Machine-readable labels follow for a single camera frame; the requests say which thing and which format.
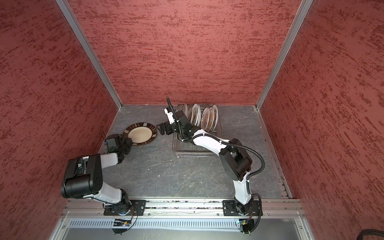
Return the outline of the dark striped rim cream plate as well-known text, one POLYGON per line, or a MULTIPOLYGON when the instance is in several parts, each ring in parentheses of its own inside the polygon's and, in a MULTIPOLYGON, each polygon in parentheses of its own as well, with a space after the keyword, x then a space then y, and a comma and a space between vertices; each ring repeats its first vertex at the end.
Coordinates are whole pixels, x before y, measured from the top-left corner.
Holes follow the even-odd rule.
POLYGON ((133 146, 143 146, 154 141, 157 129, 150 123, 135 123, 124 130, 123 136, 131 139, 133 146))

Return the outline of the white ribbed plate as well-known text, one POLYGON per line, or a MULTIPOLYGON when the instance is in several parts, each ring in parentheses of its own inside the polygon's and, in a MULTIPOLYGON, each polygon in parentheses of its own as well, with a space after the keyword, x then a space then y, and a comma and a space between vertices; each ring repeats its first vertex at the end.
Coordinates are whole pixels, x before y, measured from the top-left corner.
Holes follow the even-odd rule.
POLYGON ((183 112, 184 114, 187 116, 188 115, 188 110, 189 110, 189 107, 187 104, 184 104, 184 108, 183 108, 183 112))

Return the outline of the white watermelon pattern plate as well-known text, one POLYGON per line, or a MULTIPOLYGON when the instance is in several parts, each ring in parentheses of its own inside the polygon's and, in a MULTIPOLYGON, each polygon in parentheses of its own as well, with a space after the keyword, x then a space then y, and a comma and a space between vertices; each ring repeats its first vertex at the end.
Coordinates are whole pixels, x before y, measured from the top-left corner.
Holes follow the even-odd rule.
POLYGON ((192 108, 192 123, 194 126, 200 125, 201 120, 201 108, 199 104, 194 104, 192 108))

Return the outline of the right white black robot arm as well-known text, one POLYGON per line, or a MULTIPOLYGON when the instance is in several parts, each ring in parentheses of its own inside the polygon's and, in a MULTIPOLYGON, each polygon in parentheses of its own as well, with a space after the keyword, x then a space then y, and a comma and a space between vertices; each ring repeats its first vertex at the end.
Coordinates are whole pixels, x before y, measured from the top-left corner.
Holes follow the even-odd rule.
POLYGON ((241 144, 238 139, 225 140, 193 126, 182 111, 164 109, 168 121, 158 124, 161 135, 177 134, 181 142, 193 144, 219 156, 224 171, 233 180, 235 209, 240 215, 251 212, 254 202, 250 189, 250 178, 265 169, 265 160, 255 150, 241 144))

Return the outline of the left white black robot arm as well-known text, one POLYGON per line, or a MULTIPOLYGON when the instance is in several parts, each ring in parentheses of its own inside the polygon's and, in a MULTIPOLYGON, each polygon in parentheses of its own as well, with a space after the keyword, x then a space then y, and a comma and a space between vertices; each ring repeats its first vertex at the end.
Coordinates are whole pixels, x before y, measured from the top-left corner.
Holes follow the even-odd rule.
POLYGON ((121 164, 132 144, 128 137, 110 135, 105 139, 108 150, 106 154, 80 156, 69 160, 61 186, 62 197, 91 199, 102 203, 107 211, 121 216, 131 213, 133 207, 126 191, 105 183, 103 170, 121 164))

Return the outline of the brown patterned plate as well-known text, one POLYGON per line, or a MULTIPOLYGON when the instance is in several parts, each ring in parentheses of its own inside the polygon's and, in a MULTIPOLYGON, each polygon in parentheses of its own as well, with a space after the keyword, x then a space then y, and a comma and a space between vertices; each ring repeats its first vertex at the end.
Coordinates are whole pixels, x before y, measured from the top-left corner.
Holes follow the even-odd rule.
POLYGON ((210 109, 208 107, 205 107, 201 115, 200 127, 202 130, 205 130, 207 128, 209 118, 210 118, 210 109))

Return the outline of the rightmost patterned plate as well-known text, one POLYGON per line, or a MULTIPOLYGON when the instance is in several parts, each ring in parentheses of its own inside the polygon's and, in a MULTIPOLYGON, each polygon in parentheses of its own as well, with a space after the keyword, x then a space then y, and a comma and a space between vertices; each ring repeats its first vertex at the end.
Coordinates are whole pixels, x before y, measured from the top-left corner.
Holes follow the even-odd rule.
POLYGON ((210 107, 210 120, 209 120, 209 131, 213 132, 218 122, 218 106, 213 104, 210 107))

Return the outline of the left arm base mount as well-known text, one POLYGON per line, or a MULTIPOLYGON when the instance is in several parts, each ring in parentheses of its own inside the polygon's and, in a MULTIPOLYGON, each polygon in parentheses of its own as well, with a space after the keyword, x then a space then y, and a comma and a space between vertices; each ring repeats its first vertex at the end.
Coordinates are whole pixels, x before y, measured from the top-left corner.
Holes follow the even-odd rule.
POLYGON ((118 216, 118 217, 129 217, 129 216, 143 216, 146 208, 146 200, 131 200, 131 207, 124 209, 117 209, 116 207, 109 208, 105 207, 104 216, 118 216))

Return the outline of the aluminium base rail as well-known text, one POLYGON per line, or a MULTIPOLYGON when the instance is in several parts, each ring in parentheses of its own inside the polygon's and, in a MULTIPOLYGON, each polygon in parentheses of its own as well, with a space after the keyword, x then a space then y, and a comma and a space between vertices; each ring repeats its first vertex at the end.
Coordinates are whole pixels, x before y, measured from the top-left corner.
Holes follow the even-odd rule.
MULTIPOLYGON (((224 216, 223 199, 213 198, 142 198, 146 208, 140 218, 230 218, 224 216)), ((297 199, 262 199, 266 219, 305 219, 301 201, 297 199)), ((61 218, 107 218, 101 203, 92 200, 70 200, 61 218)))

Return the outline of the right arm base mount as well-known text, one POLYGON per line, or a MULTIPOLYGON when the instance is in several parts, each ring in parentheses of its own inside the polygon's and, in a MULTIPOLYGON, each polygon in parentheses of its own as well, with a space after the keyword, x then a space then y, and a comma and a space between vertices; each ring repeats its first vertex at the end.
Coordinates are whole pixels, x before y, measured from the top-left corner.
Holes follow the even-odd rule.
POLYGON ((224 216, 263 216, 263 210, 260 208, 260 201, 251 199, 243 205, 237 200, 223 200, 224 216))

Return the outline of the left aluminium corner post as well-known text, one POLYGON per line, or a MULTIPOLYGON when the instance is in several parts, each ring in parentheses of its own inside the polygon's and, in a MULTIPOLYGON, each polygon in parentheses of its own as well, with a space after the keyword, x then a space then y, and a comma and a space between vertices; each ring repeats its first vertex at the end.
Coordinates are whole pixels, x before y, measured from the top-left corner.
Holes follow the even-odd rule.
POLYGON ((80 42, 81 46, 83 47, 85 53, 87 54, 88 58, 90 59, 93 67, 95 68, 96 72, 98 73, 99 77, 101 78, 102 82, 104 83, 110 96, 114 100, 117 108, 119 110, 121 110, 123 108, 124 104, 121 101, 120 97, 118 96, 117 91, 115 90, 110 78, 108 77, 106 71, 104 70, 104 68, 103 68, 99 58, 97 57, 95 51, 93 50, 88 38, 86 37, 86 34, 84 33, 84 31, 80 25, 80 23, 76 19, 76 16, 75 16, 74 12, 72 11, 68 1, 56 0, 56 3, 58 4, 61 12, 63 13, 63 15, 65 17, 65 19, 69 23, 75 36, 77 37, 77 39, 80 42))

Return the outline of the aluminium corner post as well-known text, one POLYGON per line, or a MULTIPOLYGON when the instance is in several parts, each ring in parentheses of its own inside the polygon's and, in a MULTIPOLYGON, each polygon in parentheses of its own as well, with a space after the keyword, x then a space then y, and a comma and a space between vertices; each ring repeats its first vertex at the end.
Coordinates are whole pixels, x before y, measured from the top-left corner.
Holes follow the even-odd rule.
POLYGON ((88 58, 90 59, 93 67, 95 68, 96 72, 98 73, 99 77, 101 78, 102 82, 104 83, 110 96, 114 100, 117 108, 119 110, 121 110, 123 108, 124 104, 121 101, 120 97, 118 96, 117 91, 115 90, 110 78, 108 77, 106 71, 104 70, 104 68, 103 68, 99 58, 97 57, 95 51, 93 50, 88 38, 86 37, 86 34, 84 33, 84 31, 80 25, 80 23, 76 19, 76 16, 75 16, 74 12, 72 11, 68 1, 56 0, 56 3, 58 4, 61 12, 63 13, 63 15, 65 17, 65 19, 69 23, 75 36, 77 37, 77 39, 80 42, 81 46, 83 47, 85 53, 87 54, 88 58))
POLYGON ((298 8, 298 11, 294 17, 294 20, 290 26, 290 29, 287 33, 287 36, 284 40, 284 43, 281 47, 281 50, 278 54, 278 57, 275 61, 275 64, 271 70, 271 73, 267 79, 267 82, 263 88, 263 91, 256 103, 256 110, 259 111, 275 81, 275 78, 277 77, 278 73, 279 73, 279 70, 281 68, 281 66, 283 65, 284 63, 284 60, 301 28, 301 25, 303 24, 303 21, 311 7, 313 3, 313 0, 302 0, 301 1, 301 4, 298 8))

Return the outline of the right aluminium corner post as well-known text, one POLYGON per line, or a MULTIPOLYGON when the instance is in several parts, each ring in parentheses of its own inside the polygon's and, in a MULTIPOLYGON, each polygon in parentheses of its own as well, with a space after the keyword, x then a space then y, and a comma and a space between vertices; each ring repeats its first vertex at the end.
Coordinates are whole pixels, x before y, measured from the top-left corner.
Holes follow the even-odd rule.
POLYGON ((275 64, 271 70, 271 73, 267 79, 267 82, 263 88, 263 91, 256 103, 256 110, 259 111, 275 81, 275 78, 277 77, 278 73, 279 73, 279 70, 281 68, 281 66, 283 65, 284 63, 284 60, 301 28, 301 25, 303 24, 303 21, 311 7, 313 3, 313 0, 302 0, 301 1, 301 4, 298 8, 298 11, 294 17, 294 20, 290 26, 290 29, 287 33, 287 36, 284 40, 284 43, 281 47, 281 50, 278 54, 278 57, 275 61, 275 64))

